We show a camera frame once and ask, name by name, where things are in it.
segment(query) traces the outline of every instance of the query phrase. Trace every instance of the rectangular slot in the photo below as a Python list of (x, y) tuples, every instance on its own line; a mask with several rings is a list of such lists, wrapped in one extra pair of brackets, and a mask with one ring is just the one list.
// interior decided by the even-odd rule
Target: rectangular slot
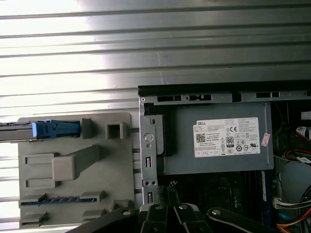
[(197, 100), (198, 97), (195, 95), (187, 96), (187, 100)]
[(158, 96), (158, 102), (181, 101), (181, 96)]
[(271, 92), (271, 97), (272, 97), (272, 98), (278, 98), (278, 97), (280, 97), (280, 92), (279, 92), (279, 91)]
[(271, 92), (256, 92), (256, 98), (271, 98)]
[(154, 196), (153, 193), (148, 193), (148, 203), (154, 202)]
[(151, 157), (146, 158), (146, 167), (151, 167)]
[(200, 95), (199, 100), (213, 100), (212, 95)]
[(120, 125), (108, 125), (109, 138), (120, 138)]
[(40, 227), (48, 219), (47, 213), (29, 214), (20, 220), (21, 228)]
[(242, 102), (242, 93), (232, 93), (232, 102)]
[(311, 96), (311, 91), (306, 91), (304, 94), (305, 96)]

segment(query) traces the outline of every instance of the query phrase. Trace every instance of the red sticker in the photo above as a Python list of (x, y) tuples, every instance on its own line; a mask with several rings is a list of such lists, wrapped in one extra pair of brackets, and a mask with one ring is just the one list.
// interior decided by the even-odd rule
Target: red sticker
[(267, 147), (267, 146), (268, 146), (268, 143), (269, 143), (269, 139), (270, 139), (270, 134), (264, 133), (264, 136), (263, 136), (263, 138), (262, 138), (261, 145), (264, 146), (264, 147)]

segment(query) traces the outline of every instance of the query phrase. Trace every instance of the metal frame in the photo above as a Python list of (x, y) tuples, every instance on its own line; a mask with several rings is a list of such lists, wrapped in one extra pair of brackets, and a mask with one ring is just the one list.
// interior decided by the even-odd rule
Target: metal frame
[[(311, 100), (311, 96), (308, 93), (309, 85), (300, 85), (297, 82), (298, 89), (295, 86), (287, 86), (285, 90), (270, 91), (274, 88), (267, 86), (267, 91), (263, 89), (256, 91), (240, 91), (241, 101), (240, 103), (250, 102), (271, 102), (271, 101), (284, 101), (284, 100)], [(166, 95), (166, 96), (180, 96), (179, 101), (158, 101), (158, 96), (148, 96), (148, 90), (152, 90), (152, 86), (148, 86), (146, 90), (144, 87), (139, 87), (140, 98), (139, 98), (139, 127), (140, 127), (140, 158), (141, 158), (141, 177), (142, 177), (142, 191), (143, 191), (143, 203), (157, 202), (157, 169), (156, 169), (156, 157), (157, 157), (157, 145), (158, 139), (161, 135), (157, 134), (156, 126), (152, 123), (152, 119), (155, 116), (145, 116), (145, 104), (156, 105), (188, 105), (188, 104), (212, 104), (212, 103), (232, 103), (233, 94), (232, 91), (225, 92), (197, 92), (186, 94), (182, 92), (179, 95)], [(173, 93), (178, 90), (178, 86), (174, 86)], [(258, 93), (263, 93), (264, 98), (259, 98)], [(189, 100), (189, 95), (211, 95), (211, 100)], [(152, 134), (152, 141), (148, 142), (145, 139), (146, 134)]]

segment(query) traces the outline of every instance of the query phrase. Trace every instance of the mounting hole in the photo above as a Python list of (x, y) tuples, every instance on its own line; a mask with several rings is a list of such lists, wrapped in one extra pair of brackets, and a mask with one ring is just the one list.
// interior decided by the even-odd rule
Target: mounting hole
[(146, 133), (144, 139), (146, 142), (151, 142), (154, 139), (154, 136), (151, 133)]
[(122, 212), (122, 214), (123, 215), (131, 215), (131, 211), (130, 210), (124, 210), (123, 212)]

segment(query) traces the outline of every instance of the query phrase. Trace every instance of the screw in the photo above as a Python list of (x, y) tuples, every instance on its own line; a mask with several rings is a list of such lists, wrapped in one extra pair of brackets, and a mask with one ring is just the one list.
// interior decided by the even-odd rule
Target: screw
[(187, 209), (188, 208), (188, 206), (186, 206), (186, 205), (180, 205), (179, 206), (179, 209), (181, 209), (181, 210), (185, 210), (185, 209)]
[(158, 205), (155, 207), (156, 210), (162, 210), (163, 209), (163, 205)]
[(212, 214), (214, 215), (220, 215), (222, 212), (220, 212), (219, 210), (213, 210)]
[(126, 210), (126, 211), (123, 212), (123, 215), (131, 215), (131, 211)]

